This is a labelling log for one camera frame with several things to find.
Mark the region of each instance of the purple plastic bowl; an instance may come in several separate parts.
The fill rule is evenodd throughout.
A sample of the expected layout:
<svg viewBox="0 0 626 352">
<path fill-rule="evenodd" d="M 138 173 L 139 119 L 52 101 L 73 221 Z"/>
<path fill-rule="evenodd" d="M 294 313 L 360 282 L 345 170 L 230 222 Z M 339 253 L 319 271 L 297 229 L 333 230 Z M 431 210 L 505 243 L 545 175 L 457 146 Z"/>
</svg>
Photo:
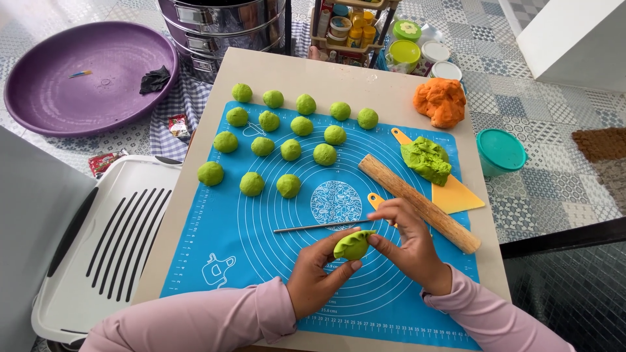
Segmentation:
<svg viewBox="0 0 626 352">
<path fill-rule="evenodd" d="M 165 65 L 172 77 L 161 91 L 139 94 L 141 77 Z M 68 78 L 80 71 L 93 74 Z M 136 23 L 73 27 L 37 44 L 9 74 L 4 102 L 33 132 L 83 137 L 149 114 L 178 76 L 178 54 L 161 33 Z"/>
</svg>

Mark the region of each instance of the hand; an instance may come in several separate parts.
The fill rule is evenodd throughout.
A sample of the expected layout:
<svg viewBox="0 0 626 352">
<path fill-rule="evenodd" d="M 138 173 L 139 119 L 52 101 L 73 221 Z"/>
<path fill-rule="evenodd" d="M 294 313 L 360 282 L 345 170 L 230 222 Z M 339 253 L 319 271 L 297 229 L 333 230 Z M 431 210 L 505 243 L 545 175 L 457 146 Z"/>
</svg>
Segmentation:
<svg viewBox="0 0 626 352">
<path fill-rule="evenodd" d="M 441 262 L 434 250 L 428 227 L 415 208 L 402 198 L 386 200 L 378 210 L 368 214 L 370 220 L 386 219 L 398 224 L 402 246 L 398 247 L 379 235 L 369 236 L 369 244 L 386 256 L 400 271 L 434 296 L 450 294 L 452 271 Z"/>
<path fill-rule="evenodd" d="M 335 292 L 363 265 L 347 261 L 326 274 L 324 266 L 335 260 L 333 249 L 340 239 L 360 231 L 360 227 L 335 232 L 309 247 L 302 248 L 287 281 L 287 291 L 294 306 L 295 318 L 304 318 L 320 310 Z"/>
</svg>

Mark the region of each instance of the gingham cloth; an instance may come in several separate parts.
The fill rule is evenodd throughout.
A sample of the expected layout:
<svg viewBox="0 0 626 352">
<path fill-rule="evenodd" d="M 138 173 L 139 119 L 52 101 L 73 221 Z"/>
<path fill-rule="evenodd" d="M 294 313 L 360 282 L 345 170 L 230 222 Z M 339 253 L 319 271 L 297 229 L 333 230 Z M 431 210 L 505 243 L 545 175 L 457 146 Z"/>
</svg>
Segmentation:
<svg viewBox="0 0 626 352">
<path fill-rule="evenodd" d="M 309 23 L 292 22 L 292 45 L 296 56 L 305 58 L 309 50 Z M 187 128 L 192 133 L 207 104 L 213 85 L 192 76 L 185 65 L 180 66 L 178 81 L 170 94 L 152 112 L 150 121 L 150 151 L 152 155 L 171 158 L 178 161 L 185 159 L 190 137 L 177 138 L 168 129 L 168 119 L 181 113 L 187 116 Z"/>
</svg>

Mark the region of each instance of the blue silicone baking mat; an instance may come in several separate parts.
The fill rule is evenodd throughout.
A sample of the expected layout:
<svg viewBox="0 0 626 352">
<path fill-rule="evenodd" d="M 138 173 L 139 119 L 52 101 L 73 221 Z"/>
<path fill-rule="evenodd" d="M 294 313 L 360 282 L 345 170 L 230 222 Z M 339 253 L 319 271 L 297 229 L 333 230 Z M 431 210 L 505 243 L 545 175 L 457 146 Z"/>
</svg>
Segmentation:
<svg viewBox="0 0 626 352">
<path fill-rule="evenodd" d="M 249 112 L 247 126 L 237 128 L 227 123 L 226 112 L 236 106 Z M 265 110 L 280 116 L 280 127 L 276 131 L 264 132 L 258 126 L 259 114 Z M 245 287 L 275 276 L 286 282 L 301 248 L 348 226 L 283 234 L 274 234 L 274 229 L 365 219 L 366 214 L 374 210 L 367 200 L 369 193 L 377 193 L 385 199 L 392 198 L 358 169 L 358 163 L 368 153 L 431 198 L 431 184 L 409 169 L 402 160 L 399 144 L 391 135 L 391 129 L 396 126 L 379 123 L 375 129 L 366 131 L 352 119 L 339 122 L 331 116 L 312 114 L 308 118 L 314 123 L 313 133 L 298 137 L 289 126 L 298 115 L 293 110 L 268 109 L 250 103 L 231 101 L 226 104 L 218 132 L 228 130 L 234 133 L 239 139 L 239 147 L 232 153 L 211 149 L 208 160 L 222 165 L 224 180 L 213 187 L 198 185 L 161 297 L 220 287 Z M 323 167 L 313 161 L 313 149 L 317 144 L 324 143 L 324 130 L 332 124 L 345 129 L 347 141 L 337 147 L 337 162 Z M 444 132 L 407 127 L 400 129 L 411 139 L 421 135 L 441 144 L 450 156 L 452 174 L 461 180 L 454 137 Z M 250 144 L 258 136 L 275 142 L 276 149 L 270 155 L 257 157 L 250 150 Z M 280 156 L 279 147 L 290 138 L 300 141 L 302 155 L 293 162 L 286 162 Z M 248 171 L 258 172 L 265 180 L 263 192 L 252 198 L 239 191 L 241 176 Z M 283 199 L 275 186 L 277 179 L 285 173 L 295 174 L 302 181 L 300 193 L 293 199 Z M 467 212 L 456 213 L 452 217 L 469 229 Z M 376 229 L 378 234 L 400 243 L 396 228 L 383 220 L 361 226 L 363 229 Z M 441 259 L 478 282 L 475 256 L 463 254 L 439 232 L 430 229 Z M 343 259 L 330 263 L 327 269 L 332 270 L 341 261 Z M 301 319 L 298 328 L 479 349 L 448 315 L 424 305 L 419 297 L 420 289 L 417 283 L 370 247 L 363 258 L 363 267 L 318 313 Z"/>
</svg>

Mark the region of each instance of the green dough ball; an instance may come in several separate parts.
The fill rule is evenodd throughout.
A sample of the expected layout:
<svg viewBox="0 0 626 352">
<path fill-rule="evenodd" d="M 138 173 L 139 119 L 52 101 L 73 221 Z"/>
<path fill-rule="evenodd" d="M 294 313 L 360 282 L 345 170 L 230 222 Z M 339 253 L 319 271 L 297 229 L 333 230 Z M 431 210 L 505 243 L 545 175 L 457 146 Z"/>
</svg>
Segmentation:
<svg viewBox="0 0 626 352">
<path fill-rule="evenodd" d="M 222 153 L 230 153 L 238 146 L 237 137 L 228 131 L 218 133 L 213 140 L 213 147 Z"/>
<path fill-rule="evenodd" d="M 308 94 L 303 94 L 295 100 L 295 109 L 303 115 L 312 114 L 316 108 L 315 100 Z"/>
<path fill-rule="evenodd" d="M 277 90 L 269 90 L 263 93 L 263 102 L 272 109 L 280 108 L 285 102 L 282 93 Z"/>
<path fill-rule="evenodd" d="M 313 132 L 313 123 L 304 116 L 291 120 L 291 130 L 298 136 L 308 136 Z"/>
<path fill-rule="evenodd" d="M 250 89 L 249 85 L 243 83 L 237 83 L 231 93 L 233 94 L 233 98 L 240 103 L 247 103 L 252 99 L 252 89 Z"/>
<path fill-rule="evenodd" d="M 346 131 L 337 125 L 328 126 L 324 131 L 324 140 L 331 145 L 339 145 L 346 141 Z"/>
<path fill-rule="evenodd" d="M 361 259 L 367 253 L 367 248 L 369 248 L 367 238 L 375 233 L 376 231 L 374 230 L 362 230 L 349 234 L 337 242 L 332 254 L 335 258 L 346 258 L 349 261 Z"/>
<path fill-rule="evenodd" d="M 224 179 L 224 169 L 216 162 L 205 162 L 198 169 L 198 181 L 211 187 Z"/>
<path fill-rule="evenodd" d="M 283 198 L 293 198 L 300 192 L 300 179 L 291 174 L 280 176 L 276 182 L 276 188 Z"/>
<path fill-rule="evenodd" d="M 364 130 L 371 130 L 378 124 L 378 114 L 370 108 L 364 108 L 359 111 L 359 116 L 356 118 L 356 121 Z"/>
<path fill-rule="evenodd" d="M 288 139 L 280 146 L 280 154 L 288 162 L 299 158 L 301 153 L 300 143 L 295 139 Z"/>
<path fill-rule="evenodd" d="M 248 112 L 240 106 L 232 108 L 226 113 L 226 121 L 235 127 L 244 126 L 248 123 Z"/>
<path fill-rule="evenodd" d="M 252 152 L 258 157 L 264 157 L 266 155 L 270 155 L 274 150 L 274 141 L 265 137 L 257 137 L 254 141 L 252 141 L 252 145 L 250 147 Z"/>
<path fill-rule="evenodd" d="M 313 159 L 319 165 L 332 165 L 337 160 L 337 150 L 326 143 L 318 144 L 313 149 Z"/>
<path fill-rule="evenodd" d="M 263 177 L 256 172 L 246 172 L 239 183 L 241 193 L 248 197 L 261 194 L 263 187 L 265 187 L 265 181 L 263 181 Z"/>
<path fill-rule="evenodd" d="M 452 166 L 448 153 L 437 143 L 422 136 L 400 146 L 406 165 L 430 182 L 445 186 Z"/>
<path fill-rule="evenodd" d="M 333 103 L 331 105 L 331 116 L 336 118 L 338 121 L 343 121 L 350 117 L 350 105 L 346 103 Z"/>
<path fill-rule="evenodd" d="M 280 118 L 275 113 L 266 110 L 259 115 L 259 124 L 264 131 L 271 132 L 280 125 Z"/>
</svg>

